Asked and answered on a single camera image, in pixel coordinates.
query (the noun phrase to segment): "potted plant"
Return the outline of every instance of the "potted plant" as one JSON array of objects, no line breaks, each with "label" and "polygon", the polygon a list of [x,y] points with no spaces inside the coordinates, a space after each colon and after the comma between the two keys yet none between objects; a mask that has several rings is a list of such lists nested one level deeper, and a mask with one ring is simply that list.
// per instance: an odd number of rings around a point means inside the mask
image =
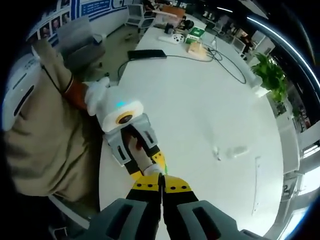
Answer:
[{"label": "potted plant", "polygon": [[271,91],[273,100],[281,103],[287,95],[284,72],[268,56],[257,53],[256,57],[260,62],[251,67],[252,71],[262,78],[261,86]]}]

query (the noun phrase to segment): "table surface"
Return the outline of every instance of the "table surface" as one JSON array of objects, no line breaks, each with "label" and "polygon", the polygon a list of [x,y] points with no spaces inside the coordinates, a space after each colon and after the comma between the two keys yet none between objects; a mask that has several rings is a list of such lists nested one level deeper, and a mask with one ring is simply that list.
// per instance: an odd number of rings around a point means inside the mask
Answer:
[{"label": "table surface", "polygon": [[[163,30],[150,28],[137,50],[161,49],[167,55],[192,57],[185,44],[158,41]],[[213,35],[205,33],[204,42]],[[246,78],[248,65],[226,42],[217,49],[232,59]],[[222,64],[239,79],[227,59]],[[275,221],[283,186],[283,155],[276,119],[266,97],[258,98],[216,61],[168,57],[129,62],[119,86],[138,98],[166,159],[168,174],[189,183],[199,200],[207,200],[237,221],[239,230],[263,236]],[[248,153],[229,159],[230,148]],[[218,161],[213,154],[219,148]],[[104,209],[124,198],[133,184],[125,168],[102,145],[99,197]],[[160,221],[157,239],[169,239]]]}]

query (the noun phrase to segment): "white device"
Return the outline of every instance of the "white device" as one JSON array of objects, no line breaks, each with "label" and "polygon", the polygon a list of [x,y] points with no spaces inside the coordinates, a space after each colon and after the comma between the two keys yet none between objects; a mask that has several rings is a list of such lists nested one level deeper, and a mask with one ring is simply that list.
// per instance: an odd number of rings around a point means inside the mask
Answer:
[{"label": "white device", "polygon": [[171,36],[160,36],[158,40],[171,44],[179,44],[184,42],[185,37],[182,34],[176,33]]},{"label": "white device", "polygon": [[84,101],[89,115],[96,115],[105,133],[110,133],[144,112],[140,101],[122,92],[120,87],[110,86],[108,77],[92,83]]},{"label": "white device", "polygon": [[12,66],[2,103],[2,129],[8,131],[25,102],[33,93],[41,74],[37,56],[28,53]]}]

